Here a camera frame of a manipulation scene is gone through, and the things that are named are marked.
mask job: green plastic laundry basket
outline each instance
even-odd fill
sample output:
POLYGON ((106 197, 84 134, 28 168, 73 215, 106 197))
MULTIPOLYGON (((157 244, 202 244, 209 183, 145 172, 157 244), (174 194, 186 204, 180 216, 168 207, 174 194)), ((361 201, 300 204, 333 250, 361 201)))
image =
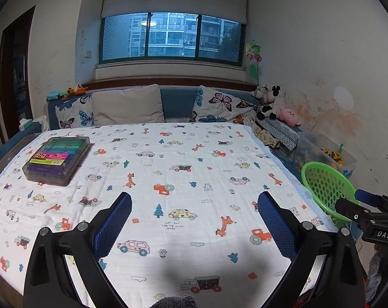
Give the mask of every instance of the green plastic laundry basket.
POLYGON ((335 212, 335 203, 339 198, 345 198, 360 204, 355 199, 355 188, 339 171, 321 162, 308 162, 301 169, 302 184, 311 191, 312 198, 331 216, 332 222, 338 228, 351 221, 335 212))

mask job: blue armrest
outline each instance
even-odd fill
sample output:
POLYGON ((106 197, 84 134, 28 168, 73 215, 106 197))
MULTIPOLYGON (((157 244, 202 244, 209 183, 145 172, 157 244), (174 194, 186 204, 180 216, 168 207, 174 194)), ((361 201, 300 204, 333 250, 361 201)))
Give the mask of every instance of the blue armrest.
POLYGON ((41 133, 41 124, 39 122, 34 122, 24 131, 19 131, 14 136, 12 136, 8 142, 0 147, 0 160, 25 136, 34 133, 41 133))

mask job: pink and yellow label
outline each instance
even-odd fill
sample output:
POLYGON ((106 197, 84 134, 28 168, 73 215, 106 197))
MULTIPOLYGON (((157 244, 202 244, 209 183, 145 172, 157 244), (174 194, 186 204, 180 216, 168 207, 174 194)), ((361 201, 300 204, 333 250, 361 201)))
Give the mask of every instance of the pink and yellow label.
POLYGON ((46 153, 38 151, 29 162, 49 165, 62 165, 68 155, 69 154, 67 153, 46 153))

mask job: window frame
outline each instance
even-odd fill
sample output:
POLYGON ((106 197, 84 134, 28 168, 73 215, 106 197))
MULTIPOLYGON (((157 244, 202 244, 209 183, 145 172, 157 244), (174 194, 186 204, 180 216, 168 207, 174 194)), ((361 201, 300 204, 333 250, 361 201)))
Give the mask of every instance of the window frame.
POLYGON ((212 62, 212 63, 220 63, 223 65, 231 65, 231 66, 239 66, 243 65, 244 58, 244 46, 245 46, 245 24, 241 24, 241 34, 240 34, 240 49, 238 52, 238 61, 228 61, 223 59, 214 59, 214 58, 206 58, 199 56, 200 52, 200 38, 201 38, 201 21, 202 15, 197 16, 197 33, 195 36, 196 44, 195 44, 195 52, 194 57, 191 56, 149 56, 148 55, 148 45, 149 45, 149 37, 150 37, 150 21, 153 13, 148 13, 147 16, 147 27, 145 31, 145 44, 144 44, 144 55, 143 56, 129 56, 125 58, 115 58, 115 59, 106 59, 103 60, 103 36, 104 36, 104 26, 105 26, 105 18, 101 19, 100 26, 100 41, 99 41, 99 52, 98 52, 98 63, 99 65, 105 65, 107 63, 115 63, 115 62, 126 62, 126 61, 144 61, 144 60, 183 60, 183 61, 203 61, 203 62, 212 62))

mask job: pink plush toy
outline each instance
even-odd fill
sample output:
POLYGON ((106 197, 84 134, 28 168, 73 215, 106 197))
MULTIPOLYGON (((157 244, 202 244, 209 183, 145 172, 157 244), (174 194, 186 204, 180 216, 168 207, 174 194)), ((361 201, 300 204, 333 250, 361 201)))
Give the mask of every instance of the pink plush toy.
POLYGON ((278 119, 281 121, 285 121, 288 126, 294 127, 297 125, 301 125, 301 121, 295 111, 290 109, 280 108, 281 113, 278 116, 278 119))

